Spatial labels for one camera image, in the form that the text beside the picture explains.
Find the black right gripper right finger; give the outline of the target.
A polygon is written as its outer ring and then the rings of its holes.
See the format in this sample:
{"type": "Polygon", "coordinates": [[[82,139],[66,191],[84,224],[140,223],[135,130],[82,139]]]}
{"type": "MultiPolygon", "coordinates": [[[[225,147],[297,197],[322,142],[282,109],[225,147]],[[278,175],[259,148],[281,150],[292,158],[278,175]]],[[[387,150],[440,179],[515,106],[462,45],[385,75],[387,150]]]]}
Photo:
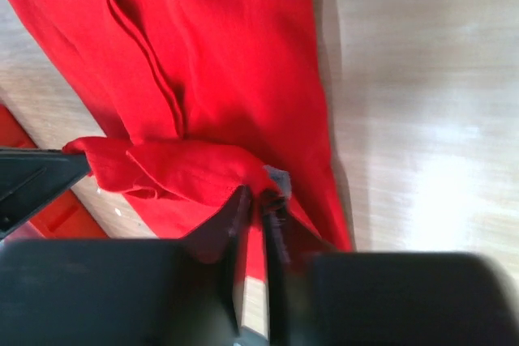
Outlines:
{"type": "Polygon", "coordinates": [[[515,345],[500,270],[462,252],[342,253],[289,212],[290,176],[263,193],[273,345],[515,345]]]}

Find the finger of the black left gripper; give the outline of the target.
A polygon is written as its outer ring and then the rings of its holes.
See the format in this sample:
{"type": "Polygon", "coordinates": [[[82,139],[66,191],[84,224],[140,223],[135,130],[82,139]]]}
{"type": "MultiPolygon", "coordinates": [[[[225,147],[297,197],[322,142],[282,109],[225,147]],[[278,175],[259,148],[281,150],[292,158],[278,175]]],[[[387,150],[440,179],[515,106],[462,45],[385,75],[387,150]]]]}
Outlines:
{"type": "Polygon", "coordinates": [[[1,235],[11,235],[89,172],[82,154],[3,147],[1,235]]]}

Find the red t shirt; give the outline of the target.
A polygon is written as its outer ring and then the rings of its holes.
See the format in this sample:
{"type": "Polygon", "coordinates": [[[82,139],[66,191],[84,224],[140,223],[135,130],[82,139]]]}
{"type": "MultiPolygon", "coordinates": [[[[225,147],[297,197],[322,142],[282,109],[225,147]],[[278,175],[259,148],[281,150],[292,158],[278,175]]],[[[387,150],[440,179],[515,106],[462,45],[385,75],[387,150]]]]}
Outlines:
{"type": "Polygon", "coordinates": [[[290,214],[352,248],[312,0],[8,0],[104,134],[66,145],[161,238],[290,176],[290,214]]]}

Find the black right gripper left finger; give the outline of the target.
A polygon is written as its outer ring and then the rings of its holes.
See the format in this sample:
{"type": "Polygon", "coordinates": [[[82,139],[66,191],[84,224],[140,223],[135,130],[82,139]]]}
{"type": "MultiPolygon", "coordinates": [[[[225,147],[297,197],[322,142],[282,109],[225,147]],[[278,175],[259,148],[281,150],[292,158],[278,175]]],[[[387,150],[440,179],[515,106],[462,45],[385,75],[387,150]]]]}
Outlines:
{"type": "Polygon", "coordinates": [[[250,192],[177,240],[19,240],[1,252],[4,345],[236,345],[250,192]]]}

